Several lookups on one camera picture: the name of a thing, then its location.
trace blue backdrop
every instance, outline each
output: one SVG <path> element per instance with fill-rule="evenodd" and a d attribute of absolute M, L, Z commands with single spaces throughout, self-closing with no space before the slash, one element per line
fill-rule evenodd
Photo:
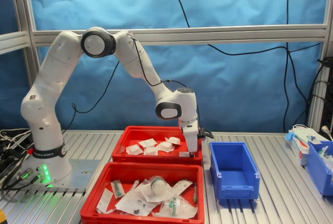
<path fill-rule="evenodd" d="M 182 0 L 191 27 L 285 24 L 286 0 Z M 184 28 L 177 0 L 32 0 L 38 30 Z M 289 23 L 323 23 L 326 0 L 290 0 Z M 290 43 L 290 50 L 315 43 Z M 231 53 L 258 51 L 285 43 L 230 44 L 216 47 Z M 281 132 L 286 99 L 283 88 L 286 52 L 230 57 L 205 45 L 145 46 L 162 79 L 179 80 L 197 95 L 201 123 L 218 131 Z M 41 48 L 44 58 L 48 48 Z M 314 78 L 319 46 L 293 52 L 298 84 L 308 94 Z M 80 111 L 90 109 L 103 93 L 117 63 L 114 56 L 83 56 L 57 105 L 59 121 L 66 127 L 74 102 Z M 287 87 L 290 127 L 305 102 L 294 86 L 289 63 Z M 168 84 L 171 88 L 177 85 Z M 10 85 L 8 97 L 16 87 Z M 128 125 L 176 125 L 155 116 L 155 98 L 142 80 L 118 67 L 109 90 L 88 114 L 77 114 L 73 129 L 123 129 Z M 0 112 L 6 104 L 0 104 Z M 22 123 L 19 114 L 13 116 Z"/>
<path fill-rule="evenodd" d="M 13 1 L 0 0 L 0 5 L 0 34 L 17 32 Z M 22 50 L 0 55 L 0 129 L 27 126 L 20 106 L 28 91 Z"/>

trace blue plastic container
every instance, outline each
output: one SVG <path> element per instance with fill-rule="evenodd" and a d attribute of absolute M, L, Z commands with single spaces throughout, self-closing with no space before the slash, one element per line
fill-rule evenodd
<path fill-rule="evenodd" d="M 211 142 L 211 167 L 218 199 L 258 199 L 260 175 L 244 142 Z"/>
<path fill-rule="evenodd" d="M 318 151 L 328 146 L 325 153 L 333 155 L 333 142 L 322 141 L 321 144 L 309 144 L 309 155 L 306 169 L 308 170 L 314 184 L 321 195 L 333 195 L 332 172 L 326 167 Z"/>

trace white box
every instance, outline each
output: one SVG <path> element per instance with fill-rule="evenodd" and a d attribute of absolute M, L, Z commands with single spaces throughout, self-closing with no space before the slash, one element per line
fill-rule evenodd
<path fill-rule="evenodd" d="M 291 146 L 294 155 L 297 157 L 299 164 L 305 166 L 308 162 L 309 147 L 307 143 L 302 142 L 297 137 L 292 137 L 291 141 L 287 141 Z"/>

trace metal base plate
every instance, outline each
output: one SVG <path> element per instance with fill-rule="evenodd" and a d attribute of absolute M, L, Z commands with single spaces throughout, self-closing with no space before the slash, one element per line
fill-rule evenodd
<path fill-rule="evenodd" d="M 85 192 L 90 186 L 95 171 L 99 168 L 100 160 L 69 159 L 72 166 L 71 173 L 61 180 L 50 183 L 46 187 L 32 186 L 31 190 L 45 190 L 55 188 L 57 191 Z"/>

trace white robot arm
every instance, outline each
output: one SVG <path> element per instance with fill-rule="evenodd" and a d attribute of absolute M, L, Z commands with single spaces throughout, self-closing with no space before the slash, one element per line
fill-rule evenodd
<path fill-rule="evenodd" d="M 22 170 L 42 170 L 46 166 L 50 176 L 42 173 L 43 183 L 60 180 L 70 173 L 55 104 L 83 53 L 93 58 L 114 54 L 132 77 L 144 79 L 155 94 L 156 115 L 164 120 L 177 118 L 188 151 L 197 151 L 198 132 L 202 136 L 204 131 L 198 128 L 194 92 L 189 88 L 170 91 L 161 83 L 147 53 L 131 32 L 111 35 L 105 29 L 91 28 L 77 35 L 63 31 L 52 43 L 21 105 L 21 114 L 34 140 L 32 156 L 22 164 Z"/>

